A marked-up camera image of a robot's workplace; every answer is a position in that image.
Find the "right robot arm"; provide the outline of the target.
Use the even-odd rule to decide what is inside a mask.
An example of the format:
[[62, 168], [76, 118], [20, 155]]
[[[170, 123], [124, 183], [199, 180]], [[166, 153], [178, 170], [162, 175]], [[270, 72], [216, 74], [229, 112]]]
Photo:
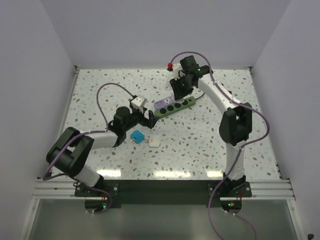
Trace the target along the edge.
[[194, 56], [183, 58], [179, 64], [169, 62], [169, 81], [174, 98], [180, 100], [194, 88], [201, 90], [222, 114], [219, 135], [226, 144], [226, 167], [222, 181], [214, 188], [214, 196], [235, 196], [246, 183], [243, 145], [252, 132], [252, 111], [249, 103], [242, 104], [213, 76], [210, 66], [199, 66]]

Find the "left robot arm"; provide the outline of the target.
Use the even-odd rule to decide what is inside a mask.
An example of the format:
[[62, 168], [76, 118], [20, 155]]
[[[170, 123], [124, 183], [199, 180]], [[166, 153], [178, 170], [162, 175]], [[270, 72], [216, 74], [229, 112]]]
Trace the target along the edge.
[[93, 130], [82, 132], [74, 127], [68, 127], [46, 155], [46, 162], [49, 164], [45, 171], [43, 180], [50, 180], [55, 176], [48, 176], [52, 167], [82, 184], [86, 185], [86, 191], [92, 196], [99, 196], [104, 187], [104, 178], [96, 171], [86, 165], [89, 153], [95, 149], [116, 148], [127, 138], [127, 132], [141, 125], [152, 129], [159, 120], [154, 112], [148, 111], [148, 118], [145, 117], [146, 108], [142, 112], [128, 107], [119, 107], [116, 110], [113, 120], [108, 123], [106, 130]]

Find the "white charger plug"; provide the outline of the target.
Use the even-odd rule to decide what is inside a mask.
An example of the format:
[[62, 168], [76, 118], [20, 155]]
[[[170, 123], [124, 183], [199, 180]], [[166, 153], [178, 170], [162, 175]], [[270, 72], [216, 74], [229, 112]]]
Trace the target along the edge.
[[158, 148], [161, 145], [161, 136], [154, 134], [150, 135], [147, 143], [150, 148]]

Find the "green power strip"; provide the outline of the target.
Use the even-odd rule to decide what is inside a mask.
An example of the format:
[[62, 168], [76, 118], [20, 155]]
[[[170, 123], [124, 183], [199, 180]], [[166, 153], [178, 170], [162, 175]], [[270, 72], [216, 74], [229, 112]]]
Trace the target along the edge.
[[195, 104], [196, 104], [196, 99], [193, 96], [190, 96], [186, 99], [183, 99], [182, 102], [174, 102], [160, 109], [155, 109], [154, 115], [162, 119], [170, 115], [176, 114], [189, 107], [192, 107]]

